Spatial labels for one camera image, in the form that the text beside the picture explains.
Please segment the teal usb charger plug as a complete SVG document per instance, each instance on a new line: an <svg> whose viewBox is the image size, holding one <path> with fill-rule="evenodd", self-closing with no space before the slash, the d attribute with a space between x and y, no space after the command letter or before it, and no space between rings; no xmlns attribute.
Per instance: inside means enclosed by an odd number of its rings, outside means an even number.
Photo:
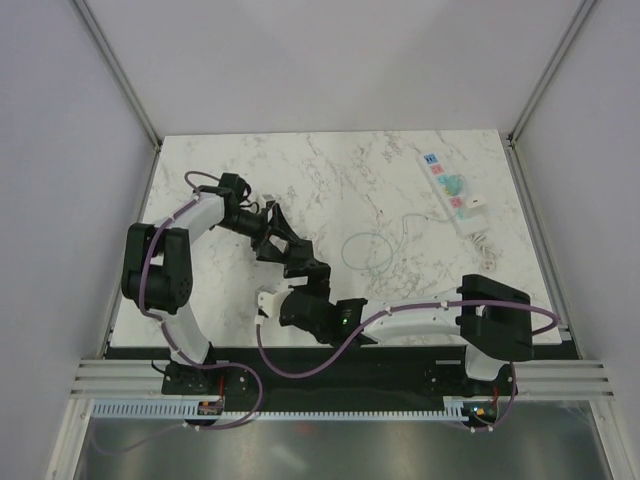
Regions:
<svg viewBox="0 0 640 480"><path fill-rule="evenodd" d="M449 196L466 194L466 179L463 175L449 175L444 180L444 190Z"/></svg>

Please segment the white usb charger plug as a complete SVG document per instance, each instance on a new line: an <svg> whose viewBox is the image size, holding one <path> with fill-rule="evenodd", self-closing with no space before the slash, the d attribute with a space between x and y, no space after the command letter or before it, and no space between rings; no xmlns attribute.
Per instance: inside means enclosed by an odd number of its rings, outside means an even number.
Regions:
<svg viewBox="0 0 640 480"><path fill-rule="evenodd" d="M481 209L487 204L483 195L475 195L466 199L465 206L469 210Z"/></svg>

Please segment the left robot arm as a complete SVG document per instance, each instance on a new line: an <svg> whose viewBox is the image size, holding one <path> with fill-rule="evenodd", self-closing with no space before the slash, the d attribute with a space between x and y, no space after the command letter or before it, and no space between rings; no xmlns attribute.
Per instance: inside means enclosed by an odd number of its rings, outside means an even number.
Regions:
<svg viewBox="0 0 640 480"><path fill-rule="evenodd" d="M210 185L195 186L192 198L165 219L128 229L121 290L170 336L165 395L224 392L214 348L189 305L191 247L206 231L221 227L249 238L257 260L282 265L287 279L307 280L300 293L329 297L330 268L315 258L312 242L293 231L276 201L259 206L249 200L251 192L241 176L224 173Z"/></svg>

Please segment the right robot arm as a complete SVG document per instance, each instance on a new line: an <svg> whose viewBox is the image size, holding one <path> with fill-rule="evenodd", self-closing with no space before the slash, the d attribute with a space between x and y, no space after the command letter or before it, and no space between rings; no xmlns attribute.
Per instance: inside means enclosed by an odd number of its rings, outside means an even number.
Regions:
<svg viewBox="0 0 640 480"><path fill-rule="evenodd" d="M341 350L412 337L457 337L465 342L458 381L473 394L489 387L504 364L533 359L530 296L484 275L466 274L456 288L404 300L352 298L333 304L319 287L312 281L287 289L272 315L281 326Z"/></svg>

